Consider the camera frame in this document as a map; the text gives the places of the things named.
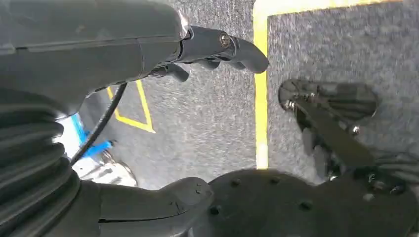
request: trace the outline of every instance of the yellow line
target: yellow line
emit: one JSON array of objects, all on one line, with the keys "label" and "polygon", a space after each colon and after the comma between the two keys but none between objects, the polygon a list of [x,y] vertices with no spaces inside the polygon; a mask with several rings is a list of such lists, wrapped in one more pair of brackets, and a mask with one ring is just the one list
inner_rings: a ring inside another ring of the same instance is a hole
[{"label": "yellow line", "polygon": [[[268,17],[255,17],[253,15],[253,35],[254,44],[262,51],[268,54]],[[256,125],[256,168],[268,168],[268,102],[266,72],[254,75],[255,86],[255,125]]]},{"label": "yellow line", "polygon": [[144,109],[145,119],[147,121],[147,124],[150,126],[150,129],[153,130],[153,126],[151,123],[150,110],[148,109],[147,99],[145,98],[143,83],[141,82],[141,80],[137,80],[137,88],[138,88],[138,93],[140,94],[141,104]]},{"label": "yellow line", "polygon": [[[268,52],[268,16],[327,8],[368,5],[401,0],[256,0],[253,5],[253,40],[265,54]],[[254,75],[256,167],[268,168],[268,102],[266,72]]]},{"label": "yellow line", "polygon": [[[119,111],[118,111],[118,108],[116,108],[115,112],[114,112],[115,118],[118,121],[123,122],[125,124],[128,124],[130,126],[140,128],[140,129],[145,130],[147,132],[156,133],[153,130],[153,126],[151,124],[150,111],[148,110],[147,101],[145,100],[145,93],[144,93],[144,89],[142,88],[142,84],[140,84],[140,85],[137,84],[137,87],[138,87],[138,91],[140,93],[141,104],[142,104],[143,109],[144,109],[144,114],[145,114],[145,117],[146,117],[146,120],[147,120],[147,124],[144,124],[144,123],[141,123],[141,122],[138,122],[138,121],[135,121],[135,120],[132,120],[132,119],[121,116]],[[109,99],[112,99],[114,97],[114,95],[113,95],[112,90],[110,89],[110,87],[106,88],[106,91],[108,92]]]}]

